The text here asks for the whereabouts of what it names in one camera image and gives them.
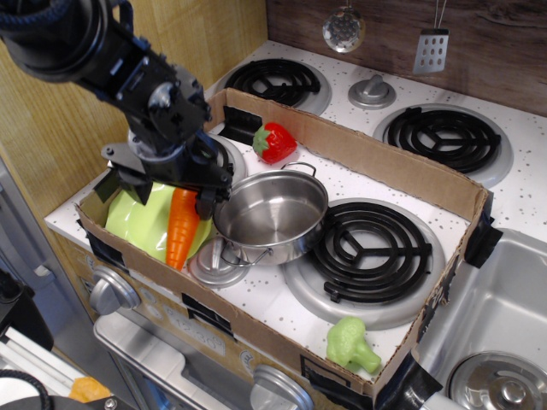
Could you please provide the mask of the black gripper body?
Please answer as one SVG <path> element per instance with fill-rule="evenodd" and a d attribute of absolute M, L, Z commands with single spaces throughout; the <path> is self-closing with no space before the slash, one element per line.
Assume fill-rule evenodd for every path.
<path fill-rule="evenodd" d="M 224 161 L 226 151 L 221 147 Z M 232 190 L 232 174 L 217 163 L 219 156 L 215 140 L 206 132 L 181 145 L 172 146 L 165 155 L 156 155 L 134 133 L 126 143 L 111 143 L 102 148 L 102 156 L 115 171 L 128 168 L 145 173 L 152 181 L 176 188 L 199 192 L 202 189 L 222 192 L 224 201 Z"/>

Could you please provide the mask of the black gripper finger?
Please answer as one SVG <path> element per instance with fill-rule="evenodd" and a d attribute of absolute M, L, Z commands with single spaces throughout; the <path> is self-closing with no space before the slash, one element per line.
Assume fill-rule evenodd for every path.
<path fill-rule="evenodd" d="M 117 168 L 120 187 L 137 203 L 146 205 L 150 198 L 153 181 L 145 174 L 128 168 Z"/>
<path fill-rule="evenodd" d="M 196 211 L 201 220 L 210 220 L 218 203 L 224 201 L 222 192 L 217 190 L 202 189 L 196 196 Z"/>

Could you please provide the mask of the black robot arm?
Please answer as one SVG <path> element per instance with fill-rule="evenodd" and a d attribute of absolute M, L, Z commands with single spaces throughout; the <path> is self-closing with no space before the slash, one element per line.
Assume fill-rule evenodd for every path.
<path fill-rule="evenodd" d="M 147 203 L 156 182 L 191 190 L 208 220 L 232 188 L 204 131 L 210 106 L 191 73 L 134 34 L 132 16 L 128 1 L 4 1 L 1 39 L 25 73 L 75 83 L 125 115 L 127 141 L 102 155 L 135 201 Z"/>

